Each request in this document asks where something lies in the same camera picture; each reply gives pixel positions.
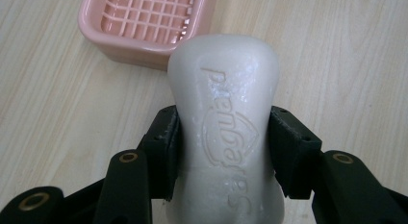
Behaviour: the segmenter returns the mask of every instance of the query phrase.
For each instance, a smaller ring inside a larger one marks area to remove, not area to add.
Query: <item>soap bar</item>
[[[283,196],[266,147],[279,79],[270,46],[247,36],[195,37],[171,55],[167,74],[184,141],[169,222],[281,223]]]

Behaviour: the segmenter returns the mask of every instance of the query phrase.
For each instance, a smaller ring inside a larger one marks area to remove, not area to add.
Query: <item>soap dish grid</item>
[[[176,43],[186,34],[194,0],[107,0],[104,33],[160,44]]]

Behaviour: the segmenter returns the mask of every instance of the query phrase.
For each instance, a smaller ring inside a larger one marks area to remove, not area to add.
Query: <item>screw hole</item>
[[[46,192],[38,192],[26,197],[18,205],[18,208],[24,212],[32,211],[48,201],[50,195]]]
[[[333,159],[341,163],[354,163],[354,160],[351,157],[340,153],[334,154]]]
[[[126,153],[119,157],[119,160],[123,163],[132,162],[138,158],[138,155],[135,153]]]

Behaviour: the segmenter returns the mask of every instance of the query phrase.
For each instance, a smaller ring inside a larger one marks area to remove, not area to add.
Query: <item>wooden table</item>
[[[0,209],[32,187],[68,195],[101,179],[174,103],[164,71],[112,62],[82,36],[81,1],[0,0]],[[408,0],[218,0],[211,33],[269,43],[274,105],[408,194]],[[315,223],[311,202],[286,200],[285,223]]]

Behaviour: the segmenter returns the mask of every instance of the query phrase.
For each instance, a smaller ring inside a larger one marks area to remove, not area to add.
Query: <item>embossed text on soap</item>
[[[231,171],[228,180],[232,192],[228,206],[239,213],[251,214],[252,202],[244,163],[258,141],[252,123],[235,107],[225,71],[201,67],[207,74],[211,105],[205,115],[202,131],[203,146],[209,162]]]

